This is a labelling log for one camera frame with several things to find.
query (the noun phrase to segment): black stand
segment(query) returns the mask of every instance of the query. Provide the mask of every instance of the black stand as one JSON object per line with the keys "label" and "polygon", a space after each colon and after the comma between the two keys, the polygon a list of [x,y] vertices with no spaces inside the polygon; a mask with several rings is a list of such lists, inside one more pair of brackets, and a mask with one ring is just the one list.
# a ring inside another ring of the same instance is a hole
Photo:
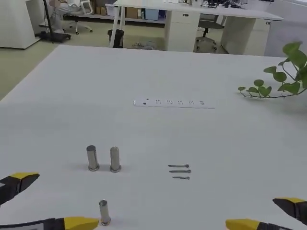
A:
{"label": "black stand", "polygon": [[48,8],[47,8],[47,2],[46,0],[43,0],[43,2],[44,2],[44,8],[46,12],[47,21],[48,21],[49,33],[46,33],[45,31],[43,31],[39,34],[36,34],[35,36],[40,37],[42,40],[56,42],[56,43],[62,43],[66,39],[70,39],[71,38],[70,34],[60,34],[60,33],[55,33],[52,31],[50,17],[49,17]]}

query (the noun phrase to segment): plant leaf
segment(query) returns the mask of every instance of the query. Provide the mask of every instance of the plant leaf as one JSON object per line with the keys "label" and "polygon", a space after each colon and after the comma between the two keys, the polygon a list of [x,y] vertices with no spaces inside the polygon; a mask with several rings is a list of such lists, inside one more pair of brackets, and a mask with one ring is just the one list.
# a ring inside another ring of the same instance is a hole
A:
{"label": "plant leaf", "polygon": [[263,70],[265,73],[275,73],[276,72],[276,66],[267,67]]}
{"label": "plant leaf", "polygon": [[307,62],[307,56],[300,50],[293,50],[289,54],[289,60],[297,67],[302,68]]}
{"label": "plant leaf", "polygon": [[290,83],[285,83],[281,87],[279,87],[277,91],[286,91],[287,85],[291,85],[291,84]]}
{"label": "plant leaf", "polygon": [[273,77],[278,82],[284,82],[287,79],[287,75],[284,72],[273,73]]}
{"label": "plant leaf", "polygon": [[284,65],[284,63],[289,62],[289,61],[290,61],[290,60],[287,58],[285,61],[282,61],[282,62],[278,63],[278,65],[279,65],[279,66],[282,66],[282,65]]}
{"label": "plant leaf", "polygon": [[254,81],[254,85],[257,87],[262,86],[263,84],[264,84],[263,80],[258,79]]}
{"label": "plant leaf", "polygon": [[258,93],[258,90],[255,87],[249,87],[248,92]]}
{"label": "plant leaf", "polygon": [[285,87],[285,90],[292,93],[292,94],[297,94],[299,91],[301,84],[299,82],[294,82],[292,84],[287,84]]}
{"label": "plant leaf", "polygon": [[307,89],[307,77],[304,77],[302,79],[302,86],[303,86],[304,89]]}
{"label": "plant leaf", "polygon": [[260,87],[258,88],[258,90],[259,90],[259,93],[260,93],[262,96],[267,97],[267,96],[270,94],[270,92],[271,92],[271,90],[272,90],[272,87],[269,86],[268,88],[265,88],[265,87],[263,87],[263,86],[260,86]]}
{"label": "plant leaf", "polygon": [[295,80],[301,81],[303,78],[307,77],[307,66],[302,67],[296,74]]}
{"label": "plant leaf", "polygon": [[298,50],[301,46],[302,42],[292,42],[288,43],[283,47],[283,52],[286,55],[289,55],[293,50]]}
{"label": "plant leaf", "polygon": [[238,88],[239,91],[242,91],[242,90],[244,90],[244,89],[246,89],[244,86],[240,86],[240,87]]}

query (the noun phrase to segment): person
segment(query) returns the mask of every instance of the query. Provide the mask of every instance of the person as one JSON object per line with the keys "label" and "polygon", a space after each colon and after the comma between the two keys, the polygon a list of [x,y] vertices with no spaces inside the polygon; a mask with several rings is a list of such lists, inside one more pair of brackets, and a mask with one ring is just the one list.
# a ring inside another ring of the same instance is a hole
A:
{"label": "person", "polygon": [[54,31],[63,31],[61,18],[63,15],[81,9],[81,0],[50,0],[47,4],[51,27]]}

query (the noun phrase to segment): power strip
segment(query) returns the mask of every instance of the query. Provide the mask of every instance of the power strip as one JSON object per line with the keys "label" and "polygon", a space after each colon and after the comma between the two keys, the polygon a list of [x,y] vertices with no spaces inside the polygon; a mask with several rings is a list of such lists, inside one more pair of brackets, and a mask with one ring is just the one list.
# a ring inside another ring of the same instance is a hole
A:
{"label": "power strip", "polygon": [[165,108],[195,108],[195,109],[215,109],[207,105],[204,101],[193,100],[161,100],[161,99],[137,99],[133,101],[134,106],[141,107],[165,107]]}

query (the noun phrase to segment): metal cylinder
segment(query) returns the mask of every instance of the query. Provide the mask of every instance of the metal cylinder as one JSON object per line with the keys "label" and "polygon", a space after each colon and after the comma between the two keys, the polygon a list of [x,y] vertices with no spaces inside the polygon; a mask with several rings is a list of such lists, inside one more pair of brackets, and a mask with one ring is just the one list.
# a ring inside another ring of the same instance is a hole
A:
{"label": "metal cylinder", "polygon": [[99,169],[99,164],[97,161],[96,147],[94,145],[90,145],[86,148],[87,158],[88,158],[88,169],[92,172],[97,171]]}
{"label": "metal cylinder", "polygon": [[110,171],[113,173],[117,173],[121,170],[121,165],[119,163],[119,149],[118,147],[112,147],[110,149],[111,155],[111,166]]}
{"label": "metal cylinder", "polygon": [[109,225],[109,223],[111,222],[111,218],[109,216],[109,210],[107,208],[107,201],[101,200],[99,202],[99,208],[100,208],[100,215],[101,215],[101,219],[100,219],[101,225],[103,226]]}

